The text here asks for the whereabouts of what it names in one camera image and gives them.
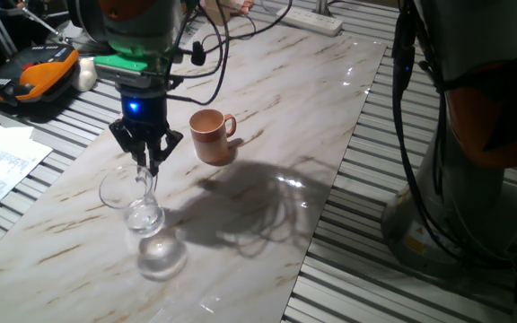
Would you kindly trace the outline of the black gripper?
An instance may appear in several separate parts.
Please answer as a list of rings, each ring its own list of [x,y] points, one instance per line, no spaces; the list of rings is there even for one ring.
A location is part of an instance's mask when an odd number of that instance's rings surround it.
[[[166,94],[159,90],[135,87],[121,88],[122,119],[116,119],[109,130],[124,153],[130,153],[140,166],[146,165],[145,142],[133,137],[126,126],[146,126],[158,130],[168,128]],[[183,134],[168,129],[149,140],[149,171],[153,176],[182,140]]]

